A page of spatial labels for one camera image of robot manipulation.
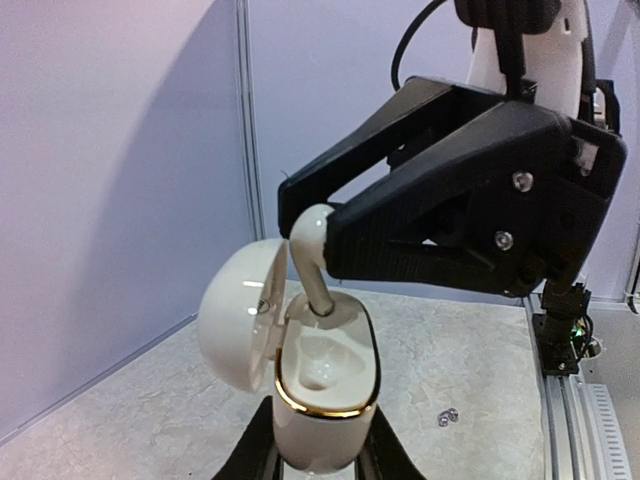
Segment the gold trim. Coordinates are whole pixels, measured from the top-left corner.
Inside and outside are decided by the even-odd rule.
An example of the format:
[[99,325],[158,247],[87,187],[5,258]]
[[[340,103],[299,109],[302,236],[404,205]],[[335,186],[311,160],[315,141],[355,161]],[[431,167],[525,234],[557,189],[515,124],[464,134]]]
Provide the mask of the gold trim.
[[282,381],[282,348],[278,348],[276,350],[276,358],[275,358],[275,384],[276,384],[276,392],[280,395],[280,398],[284,400],[287,406],[296,413],[301,413],[303,415],[307,415],[309,417],[320,418],[324,420],[343,420],[346,418],[355,418],[359,417],[363,413],[369,412],[372,408],[374,408],[374,403],[378,399],[378,393],[380,392],[380,356],[378,355],[378,345],[376,343],[376,337],[373,333],[373,325],[371,324],[371,317],[369,317],[369,312],[364,307],[362,302],[355,299],[360,306],[362,307],[362,311],[367,316],[367,323],[369,324],[369,332],[371,333],[371,343],[373,345],[373,353],[376,358],[376,383],[373,386],[373,391],[371,392],[371,396],[369,399],[364,402],[362,405],[359,405],[356,408],[351,410],[323,410],[316,407],[306,406],[298,403],[293,399],[293,396],[287,391],[287,388]]

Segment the black stand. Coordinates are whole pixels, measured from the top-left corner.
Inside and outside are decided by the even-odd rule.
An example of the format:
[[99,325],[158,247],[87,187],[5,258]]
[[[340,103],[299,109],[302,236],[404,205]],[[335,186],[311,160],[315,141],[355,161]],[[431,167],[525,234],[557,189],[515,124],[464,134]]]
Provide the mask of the black stand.
[[[284,460],[273,438],[272,400],[266,397],[213,480],[283,480]],[[377,409],[355,462],[355,480],[426,480]]]

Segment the earbud charging case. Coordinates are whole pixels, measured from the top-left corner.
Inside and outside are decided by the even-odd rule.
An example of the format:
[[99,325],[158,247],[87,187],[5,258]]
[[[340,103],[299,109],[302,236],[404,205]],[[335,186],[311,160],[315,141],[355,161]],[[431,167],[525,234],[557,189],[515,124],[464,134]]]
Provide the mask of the earbud charging case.
[[281,318],[287,241],[236,252],[206,290],[198,341],[228,384],[255,392],[274,361],[273,429],[294,468],[326,474],[351,463],[375,413],[380,366],[373,327],[354,297],[331,292],[335,308],[317,316],[305,294]]

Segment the gray wall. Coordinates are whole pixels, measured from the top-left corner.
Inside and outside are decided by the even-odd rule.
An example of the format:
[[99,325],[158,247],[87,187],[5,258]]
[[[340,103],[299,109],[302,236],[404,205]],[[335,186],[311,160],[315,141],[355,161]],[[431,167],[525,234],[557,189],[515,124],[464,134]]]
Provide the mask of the gray wall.
[[0,439],[250,241],[233,0],[2,2]]
[[[350,133],[392,94],[389,67],[395,47],[426,1],[249,3],[258,160],[267,234],[276,236],[276,192],[285,173],[295,172]],[[600,74],[617,81],[623,99],[624,134],[631,149],[625,178],[591,264],[590,285],[596,296],[617,298],[627,280],[635,219],[640,212],[640,164],[635,158],[640,89],[631,35],[622,33],[620,42],[607,40],[623,28],[618,25],[620,19],[614,19],[617,3],[592,0],[590,4]],[[631,18],[628,8],[623,12]],[[640,42],[637,31],[635,38]],[[401,80],[421,74],[462,82],[470,58],[470,30],[457,19],[453,2],[448,2],[414,38]],[[375,167],[366,178],[349,185],[343,196],[353,195],[384,171],[383,165]],[[496,301],[429,286],[345,283],[414,295]]]

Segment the white floor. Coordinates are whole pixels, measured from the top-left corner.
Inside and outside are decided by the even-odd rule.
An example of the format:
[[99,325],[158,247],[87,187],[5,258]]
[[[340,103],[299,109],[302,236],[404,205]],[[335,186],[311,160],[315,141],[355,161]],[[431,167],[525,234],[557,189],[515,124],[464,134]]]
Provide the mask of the white floor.
[[[379,404],[429,480],[542,477],[523,309],[356,295],[376,327]],[[192,324],[1,447],[0,478],[210,479],[260,401],[203,365]],[[438,427],[452,406],[460,422]]]

